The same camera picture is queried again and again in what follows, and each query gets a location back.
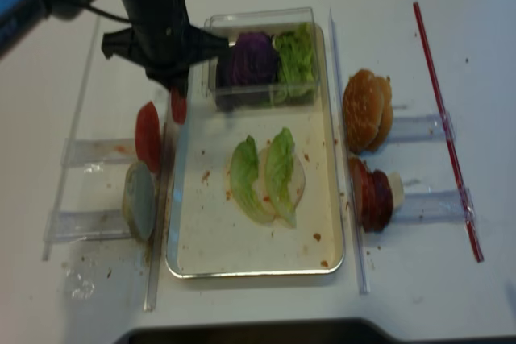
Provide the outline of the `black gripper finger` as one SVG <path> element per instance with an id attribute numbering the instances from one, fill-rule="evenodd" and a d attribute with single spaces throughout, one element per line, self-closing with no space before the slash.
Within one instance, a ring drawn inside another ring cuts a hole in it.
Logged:
<path id="1" fill-rule="evenodd" d="M 176 94 L 181 98 L 186 98 L 188 95 L 188 74 L 180 73 L 178 75 L 166 75 L 162 77 L 161 84 L 171 93 Z"/>
<path id="2" fill-rule="evenodd" d="M 204 29 L 189 26 L 189 63 L 197 64 L 223 55 L 229 50 L 226 37 L 214 35 Z"/>

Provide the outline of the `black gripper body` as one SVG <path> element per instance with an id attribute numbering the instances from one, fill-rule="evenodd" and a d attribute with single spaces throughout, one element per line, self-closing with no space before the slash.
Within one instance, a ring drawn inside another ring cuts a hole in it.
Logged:
<path id="1" fill-rule="evenodd" d="M 102 52 L 144 68 L 157 82 L 186 82 L 202 60 L 202 31 L 191 25 L 185 0 L 122 0 L 131 27 L 106 33 Z"/>

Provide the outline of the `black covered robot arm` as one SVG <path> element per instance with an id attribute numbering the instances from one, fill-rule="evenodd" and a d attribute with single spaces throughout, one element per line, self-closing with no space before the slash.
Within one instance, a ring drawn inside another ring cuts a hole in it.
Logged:
<path id="1" fill-rule="evenodd" d="M 1 53 L 41 20 L 70 20 L 83 10 L 128 25 L 102 37 L 105 58 L 140 66 L 149 79 L 182 97 L 190 67 L 229 50 L 226 38 L 191 25 L 185 0 L 1 0 Z"/>

